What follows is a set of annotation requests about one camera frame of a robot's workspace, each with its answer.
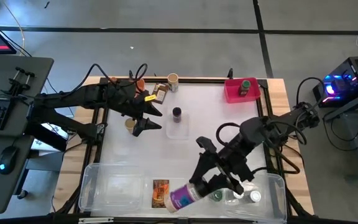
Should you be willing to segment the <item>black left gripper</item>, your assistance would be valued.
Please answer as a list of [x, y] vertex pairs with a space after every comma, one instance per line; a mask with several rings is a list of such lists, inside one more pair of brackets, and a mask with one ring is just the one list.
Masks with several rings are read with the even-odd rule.
[[161, 125], [143, 118], [143, 114], [163, 116], [151, 101], [145, 101], [145, 96], [137, 95], [134, 85], [120, 87], [118, 84], [109, 83], [106, 89], [106, 107], [120, 113], [122, 116], [129, 116], [136, 121], [132, 135], [138, 137], [142, 131], [162, 129]]

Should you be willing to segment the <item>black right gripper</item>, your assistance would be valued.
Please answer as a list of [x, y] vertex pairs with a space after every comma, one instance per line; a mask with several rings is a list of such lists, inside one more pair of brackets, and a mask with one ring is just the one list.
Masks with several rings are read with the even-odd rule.
[[[247, 165], [246, 156], [230, 148], [222, 148], [220, 151], [212, 147], [211, 152], [199, 153], [198, 163], [190, 178], [191, 184], [198, 182], [211, 182], [211, 190], [230, 189], [236, 194], [242, 194], [244, 188], [240, 182], [252, 182], [254, 174]], [[203, 176], [211, 169], [217, 167], [220, 174], [214, 174], [209, 180]]]

